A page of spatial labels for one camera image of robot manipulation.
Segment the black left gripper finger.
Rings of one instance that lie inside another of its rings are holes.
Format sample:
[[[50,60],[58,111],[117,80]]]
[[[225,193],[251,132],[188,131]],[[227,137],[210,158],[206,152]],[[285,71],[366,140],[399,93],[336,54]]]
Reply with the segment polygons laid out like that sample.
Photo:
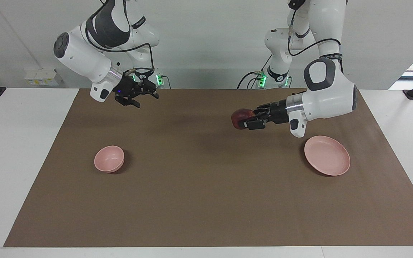
[[[258,106],[256,109],[253,110],[253,114],[255,117],[268,117],[270,114],[270,103],[266,103],[263,105]]]
[[[244,130],[244,129],[259,130],[259,129],[265,129],[265,128],[266,128],[266,120],[263,120],[263,119],[250,118],[250,119],[241,120],[238,122],[239,130]]]

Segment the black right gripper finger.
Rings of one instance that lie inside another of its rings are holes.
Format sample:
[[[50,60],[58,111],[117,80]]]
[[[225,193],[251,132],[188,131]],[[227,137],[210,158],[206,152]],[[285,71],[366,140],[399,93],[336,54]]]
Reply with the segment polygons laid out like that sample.
[[[138,101],[133,100],[133,98],[124,95],[115,95],[115,101],[123,106],[134,106],[140,108],[141,104]]]
[[[159,94],[156,92],[156,85],[151,81],[140,81],[139,82],[140,95],[151,95],[156,99],[159,99]]]

